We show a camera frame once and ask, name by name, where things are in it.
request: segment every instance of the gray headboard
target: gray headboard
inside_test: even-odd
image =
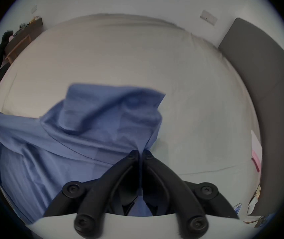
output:
[[[284,50],[240,18],[235,19],[219,50],[246,85],[260,125],[261,193],[251,215],[275,213],[284,201]]]

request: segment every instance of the blue cloth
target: blue cloth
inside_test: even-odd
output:
[[[38,119],[0,112],[0,184],[20,217],[33,223],[68,181],[100,178],[132,150],[149,149],[163,98],[145,88],[75,84]]]

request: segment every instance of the white wall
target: white wall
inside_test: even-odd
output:
[[[31,9],[37,6],[34,14]],[[202,10],[218,18],[212,26],[200,19]],[[127,13],[161,18],[203,37],[218,46],[237,17],[256,24],[284,48],[283,24],[272,8],[256,0],[17,0],[0,22],[3,33],[17,31],[33,16],[42,17],[44,28],[95,13]]]
[[[284,50],[284,21],[267,0],[247,0],[238,17],[262,29]]]

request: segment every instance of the white mattress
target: white mattress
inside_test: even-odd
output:
[[[147,17],[93,15],[34,40],[0,83],[0,111],[40,117],[71,83],[149,87],[166,94],[151,151],[183,180],[211,182],[239,216],[260,181],[251,160],[256,113],[230,63],[203,39]]]

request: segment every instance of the pink object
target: pink object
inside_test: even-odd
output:
[[[254,150],[252,150],[252,160],[256,166],[257,171],[260,172],[260,170],[262,169],[262,163]]]
[[[263,149],[253,130],[251,131],[251,135],[252,135],[252,160],[256,166],[257,171],[260,172],[262,170]]]

